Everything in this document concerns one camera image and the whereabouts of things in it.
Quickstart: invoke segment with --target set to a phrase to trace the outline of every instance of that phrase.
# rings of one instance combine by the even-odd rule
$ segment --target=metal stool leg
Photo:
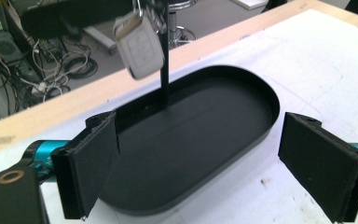
[[[181,45],[184,45],[197,39],[196,35],[193,32],[182,26],[176,25],[176,11],[170,12],[168,24],[170,31],[169,37],[171,48],[177,48]]]

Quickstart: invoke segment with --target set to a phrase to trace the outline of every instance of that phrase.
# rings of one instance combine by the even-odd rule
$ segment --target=cable
[[[32,51],[32,58],[34,59],[34,64],[36,65],[36,67],[40,70],[40,71],[43,71],[43,72],[47,72],[47,73],[50,73],[50,72],[54,72],[52,75],[55,76],[58,72],[58,70],[60,69],[60,63],[57,61],[56,57],[48,50],[48,52],[51,54],[54,62],[56,63],[56,67],[54,68],[51,68],[51,69],[44,69],[43,67],[40,67],[39,64],[36,62],[36,58],[34,57],[34,54],[35,53],[39,53],[39,49],[36,49],[39,45],[39,39],[36,41],[36,43],[34,44],[34,48],[33,48],[33,51]]]
[[[11,75],[10,69],[8,69],[7,65],[2,61],[2,58],[1,58],[1,57],[0,57],[0,63],[6,68],[8,74]]]
[[[67,63],[67,62],[70,62],[71,60],[74,59],[74,57],[69,58],[69,59],[64,59],[65,57],[69,57],[70,54],[73,54],[73,52],[72,53],[67,53],[62,57],[62,63]],[[55,75],[55,76],[50,75],[50,76],[45,78],[45,81],[51,79],[52,77],[54,77],[54,81],[60,80],[62,77],[66,76],[66,75],[68,75],[70,73],[74,73],[74,72],[78,71],[79,69],[83,68],[84,66],[87,66],[88,61],[89,61],[89,57],[85,53],[75,52],[75,54],[82,55],[82,57],[84,57],[84,59],[85,59],[85,61],[80,66],[78,66],[77,68],[71,69],[70,71],[64,71],[64,73],[59,74],[59,75]]]
[[[75,66],[78,63],[83,63],[85,66],[82,66],[80,69],[73,71],[73,66]],[[65,73],[67,73],[67,76],[71,79],[81,79],[85,77],[90,77],[94,75],[98,70],[98,64],[95,62],[95,60],[88,58],[74,58],[69,63],[63,66],[63,70]]]
[[[16,100],[16,104],[14,104],[14,113],[17,113],[20,111],[20,102],[17,100],[19,99],[16,89],[11,88],[14,94],[14,99]]]
[[[43,65],[42,55],[40,53],[38,53],[37,56],[39,59],[40,66],[43,68],[44,65]],[[46,73],[45,73],[45,71],[41,71],[41,72],[42,72],[42,78],[44,79],[46,77]]]
[[[49,100],[51,98],[54,98],[58,95],[53,95],[54,91],[55,90],[59,90],[60,94],[59,95],[63,95],[63,92],[66,90],[67,92],[71,90],[70,87],[68,86],[62,86],[61,88],[58,88],[58,87],[53,87],[53,88],[50,88],[48,90],[48,92],[45,94],[45,96],[43,97],[43,102],[45,102],[46,100]]]
[[[6,87],[7,80],[4,80],[4,76],[1,76],[1,80],[2,80],[2,83],[3,83],[2,86],[4,87],[5,94],[7,96],[7,115],[9,116],[10,115],[10,99],[8,97],[7,87]]]
[[[16,18],[20,18],[20,16],[19,16],[19,13],[17,13],[17,10],[11,5],[11,1],[10,0],[7,0],[7,2],[8,2],[8,5],[9,5],[9,7],[10,7],[10,9],[13,11],[13,15],[16,17]]]
[[[61,43],[61,45],[62,45],[62,47],[63,47],[63,50],[64,50],[65,52],[68,52],[68,49],[66,48],[65,44],[63,44],[62,38],[58,38],[58,39],[60,40],[60,43]]]

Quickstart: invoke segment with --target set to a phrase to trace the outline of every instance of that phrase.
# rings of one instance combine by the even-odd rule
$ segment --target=black cable
[[[37,56],[39,58],[39,62],[36,62],[36,63],[40,63],[40,67],[42,68],[42,69],[40,69],[40,71],[42,72],[43,79],[45,79],[46,73],[45,73],[45,70],[43,70],[44,65],[43,65],[42,55],[40,53],[38,53]]]
[[[71,61],[69,61],[63,66],[63,71],[67,73],[71,71],[71,69],[73,69],[73,67],[76,64],[83,64],[86,62],[86,60],[87,63],[83,67],[79,68],[79,70],[77,70],[74,73],[68,73],[67,76],[71,79],[81,79],[85,77],[91,77],[97,72],[98,64],[97,62],[95,62],[95,60],[91,59],[90,57],[88,57],[88,59],[86,59],[85,57],[76,57],[72,59]]]
[[[17,100],[17,92],[16,90],[11,87],[11,91],[13,91],[13,96],[14,96],[14,111],[13,111],[13,114],[17,113],[20,111],[20,105],[19,105],[19,102]]]
[[[0,74],[7,79],[7,82],[15,94],[15,112],[19,111],[20,107],[27,108],[41,103],[40,98],[35,98],[32,94],[28,94],[28,90],[31,92],[33,86],[30,87],[30,85],[24,83],[19,76],[12,73],[13,72],[7,71],[3,62],[0,62]]]
[[[8,93],[7,93],[7,87],[6,87],[7,80],[4,80],[3,76],[1,76],[1,80],[2,80],[3,87],[5,89],[5,93],[6,93],[6,96],[7,96],[7,115],[9,116],[10,115],[10,98],[8,97]]]
[[[63,47],[63,50],[65,50],[65,53],[67,53],[68,49],[66,48],[65,44],[63,43],[62,38],[59,38],[59,40],[60,40],[60,43],[61,43],[61,45]]]
[[[68,77],[65,78],[65,76],[62,76],[60,79],[55,80],[54,83],[60,84],[59,87],[62,87],[65,85],[65,83],[68,81]]]
[[[71,91],[71,88],[69,86],[61,86],[60,89],[62,90],[62,93],[65,93],[65,90],[66,90],[66,92]],[[53,95],[53,93],[55,91],[57,91],[56,88],[51,88],[50,90],[48,90],[48,92],[46,93],[46,100],[54,98],[54,97],[56,97],[58,95],[61,95],[60,92],[58,94]]]

